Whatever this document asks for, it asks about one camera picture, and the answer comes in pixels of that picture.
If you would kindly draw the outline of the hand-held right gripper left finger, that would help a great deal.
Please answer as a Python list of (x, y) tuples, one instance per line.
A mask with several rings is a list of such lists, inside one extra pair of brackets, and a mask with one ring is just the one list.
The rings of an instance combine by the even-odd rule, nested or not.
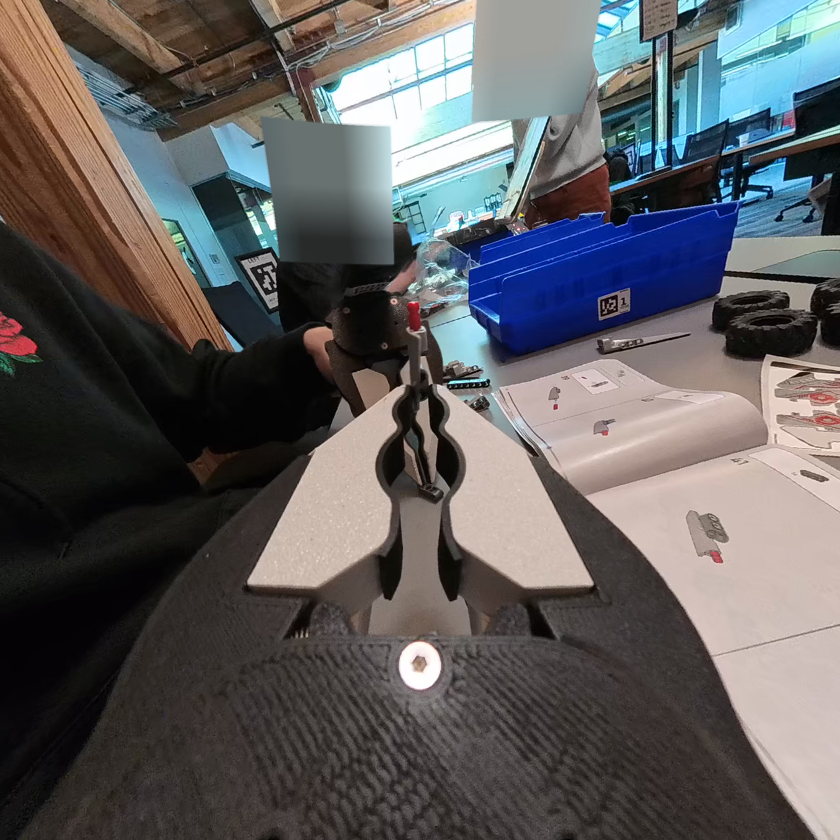
[(402, 573), (399, 387), (317, 447), (246, 587), (256, 595), (341, 606), (368, 634), (373, 603)]

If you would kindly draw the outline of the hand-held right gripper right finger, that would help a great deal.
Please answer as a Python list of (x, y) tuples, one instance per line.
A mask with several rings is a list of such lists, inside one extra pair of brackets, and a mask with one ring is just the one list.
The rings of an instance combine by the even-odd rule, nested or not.
[(465, 602), (471, 633), (503, 606), (592, 593), (538, 461), (443, 386), (431, 386), (428, 409), (447, 487), (438, 574), (447, 597)]

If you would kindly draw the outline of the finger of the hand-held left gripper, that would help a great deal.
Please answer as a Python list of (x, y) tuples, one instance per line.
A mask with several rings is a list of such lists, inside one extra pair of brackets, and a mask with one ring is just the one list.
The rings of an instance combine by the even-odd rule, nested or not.
[(411, 454), (419, 490), (435, 490), (424, 448), (424, 433), (419, 423), (411, 423), (404, 433), (404, 443)]
[(394, 373), (383, 373), (371, 368), (354, 372), (354, 386), (359, 395), (360, 407), (355, 414), (362, 414), (399, 386), (400, 377)]

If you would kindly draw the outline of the grey toy piece red tip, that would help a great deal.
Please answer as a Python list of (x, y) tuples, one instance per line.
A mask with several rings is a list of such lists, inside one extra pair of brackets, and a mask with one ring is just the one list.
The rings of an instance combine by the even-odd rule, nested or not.
[(423, 430), (424, 448), (427, 456), (430, 476), (434, 480), (435, 490), (419, 490), (419, 495), (435, 504), (439, 503), (444, 498), (444, 492), (437, 486), (436, 478), (433, 477), (433, 471), (429, 464), (429, 456), (426, 447), (426, 434), (424, 428), (420, 423), (422, 410), (427, 407), (427, 399), (429, 396), (429, 378), (423, 367), (424, 354), (427, 351), (427, 331), (424, 327), (421, 308), (417, 301), (409, 301), (406, 304), (407, 314), (407, 340), (406, 347), (408, 352), (408, 372), (409, 381), (408, 387), (410, 392), (410, 407), (411, 412), (408, 417), (408, 425), (419, 424)]

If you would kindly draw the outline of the person's left forearm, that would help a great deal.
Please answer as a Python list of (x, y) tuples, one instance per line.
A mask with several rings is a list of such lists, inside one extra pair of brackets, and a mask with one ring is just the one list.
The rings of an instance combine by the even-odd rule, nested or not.
[(317, 326), (324, 325), (270, 335), (237, 353), (196, 343), (189, 428), (200, 449), (230, 454), (292, 443), (332, 421), (338, 389), (321, 376), (302, 341)]

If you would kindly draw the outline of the person's left hand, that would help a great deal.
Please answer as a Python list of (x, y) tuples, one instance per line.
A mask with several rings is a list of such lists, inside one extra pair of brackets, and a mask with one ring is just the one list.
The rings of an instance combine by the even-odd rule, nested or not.
[(334, 384), (333, 368), (327, 348), (327, 344), (333, 341), (331, 328), (326, 325), (309, 328), (303, 333), (302, 341), (321, 376)]

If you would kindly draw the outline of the small black toy pieces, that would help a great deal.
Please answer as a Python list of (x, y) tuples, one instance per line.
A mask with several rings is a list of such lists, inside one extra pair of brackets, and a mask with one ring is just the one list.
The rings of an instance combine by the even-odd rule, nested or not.
[(468, 407), (478, 413), (490, 409), (490, 379), (482, 367), (453, 360), (444, 365), (443, 373), (445, 387)]

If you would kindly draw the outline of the clear plastic bags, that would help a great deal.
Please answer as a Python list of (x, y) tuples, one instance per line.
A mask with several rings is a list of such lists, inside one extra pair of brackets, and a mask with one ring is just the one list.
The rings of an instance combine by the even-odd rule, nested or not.
[(478, 261), (447, 240), (428, 238), (416, 252), (416, 276), (407, 295), (423, 307), (467, 301), (469, 274), (478, 266)]

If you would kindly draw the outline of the black tag sign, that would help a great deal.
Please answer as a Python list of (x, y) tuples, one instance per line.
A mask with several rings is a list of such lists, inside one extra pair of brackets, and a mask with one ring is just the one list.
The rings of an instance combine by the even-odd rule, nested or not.
[(277, 284), (278, 259), (271, 247), (251, 251), (235, 258), (249, 285), (268, 314), (279, 311)]

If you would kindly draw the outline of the open instruction booklet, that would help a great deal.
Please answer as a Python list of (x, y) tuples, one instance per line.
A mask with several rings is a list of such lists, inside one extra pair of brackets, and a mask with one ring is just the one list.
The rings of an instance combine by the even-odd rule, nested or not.
[(838, 838), (838, 472), (768, 445), (746, 398), (619, 360), (493, 397), (656, 568), (777, 785), (817, 838)]

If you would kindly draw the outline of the white slanted board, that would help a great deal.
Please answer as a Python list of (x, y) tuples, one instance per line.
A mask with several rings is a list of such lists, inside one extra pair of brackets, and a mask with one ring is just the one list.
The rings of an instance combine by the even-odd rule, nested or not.
[(505, 202), (497, 213), (497, 221), (508, 227), (514, 225), (520, 215), (525, 214), (530, 201), (531, 183), (541, 160), (544, 139), (551, 117), (534, 118), (516, 149), (512, 174), (509, 179)]

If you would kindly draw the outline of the large blue plastic bin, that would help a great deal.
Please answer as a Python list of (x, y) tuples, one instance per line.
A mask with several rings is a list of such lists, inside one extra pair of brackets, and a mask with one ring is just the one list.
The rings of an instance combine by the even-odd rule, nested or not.
[(630, 216), (586, 214), (481, 250), (469, 309), (512, 354), (528, 354), (714, 298), (740, 203)]

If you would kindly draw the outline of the toy sticker sheet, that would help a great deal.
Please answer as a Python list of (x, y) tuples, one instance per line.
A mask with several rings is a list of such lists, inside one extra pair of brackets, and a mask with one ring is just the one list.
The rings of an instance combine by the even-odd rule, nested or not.
[(839, 458), (839, 368), (767, 355), (761, 368), (768, 443)]

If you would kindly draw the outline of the black office chair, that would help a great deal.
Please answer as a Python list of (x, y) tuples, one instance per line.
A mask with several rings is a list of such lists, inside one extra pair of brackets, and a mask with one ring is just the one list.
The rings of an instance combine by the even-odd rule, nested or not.
[(759, 193), (769, 200), (774, 197), (774, 189), (770, 185), (750, 183), (750, 178), (760, 172), (761, 167), (749, 162), (750, 155), (768, 146), (773, 135), (771, 108), (728, 121), (723, 151), (730, 152), (730, 155), (721, 157), (720, 183), (722, 189), (729, 189), (731, 200), (744, 198), (748, 193)]

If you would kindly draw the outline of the wooden post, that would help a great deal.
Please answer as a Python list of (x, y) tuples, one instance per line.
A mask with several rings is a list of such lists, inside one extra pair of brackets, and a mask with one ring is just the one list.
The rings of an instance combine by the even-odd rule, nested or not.
[(40, 2), (2, 2), (2, 219), (187, 348), (229, 342)]

